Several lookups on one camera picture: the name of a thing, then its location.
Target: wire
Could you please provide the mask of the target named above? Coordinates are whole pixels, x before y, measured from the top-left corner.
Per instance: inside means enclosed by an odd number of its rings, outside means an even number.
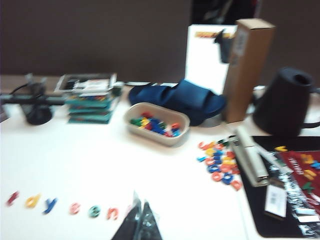
[[[21,86],[16,87],[12,92],[10,92],[10,95],[13,95],[16,91],[18,91],[19,89],[25,88],[26,86],[28,86],[28,84],[23,84]]]

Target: brown box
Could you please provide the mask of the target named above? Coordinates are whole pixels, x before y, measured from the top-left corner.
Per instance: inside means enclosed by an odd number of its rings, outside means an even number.
[[[275,26],[262,19],[240,19],[233,40],[223,95],[228,123],[242,121],[264,66]]]

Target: blue shoe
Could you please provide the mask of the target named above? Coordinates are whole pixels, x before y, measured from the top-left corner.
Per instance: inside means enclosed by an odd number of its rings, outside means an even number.
[[[211,90],[197,86],[185,79],[176,86],[135,86],[128,95],[132,105],[142,102],[155,104],[186,114],[191,126],[219,114],[226,106],[226,99]]]

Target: stapler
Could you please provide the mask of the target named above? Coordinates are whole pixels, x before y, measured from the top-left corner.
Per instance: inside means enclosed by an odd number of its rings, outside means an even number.
[[[239,126],[235,130],[235,135],[229,137],[229,142],[251,185],[253,187],[268,185],[268,171],[258,153],[256,143],[245,127]]]

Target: plastic container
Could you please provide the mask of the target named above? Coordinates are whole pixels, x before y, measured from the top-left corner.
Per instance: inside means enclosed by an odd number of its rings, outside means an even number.
[[[154,118],[159,119],[168,125],[179,123],[180,135],[168,137],[144,128],[139,128],[138,126],[130,123],[131,119],[140,118],[143,112],[150,112]],[[130,107],[124,115],[124,121],[130,132],[138,134],[144,138],[154,140],[166,146],[173,146],[178,143],[189,130],[190,124],[190,119],[187,115],[147,102],[140,102]]]

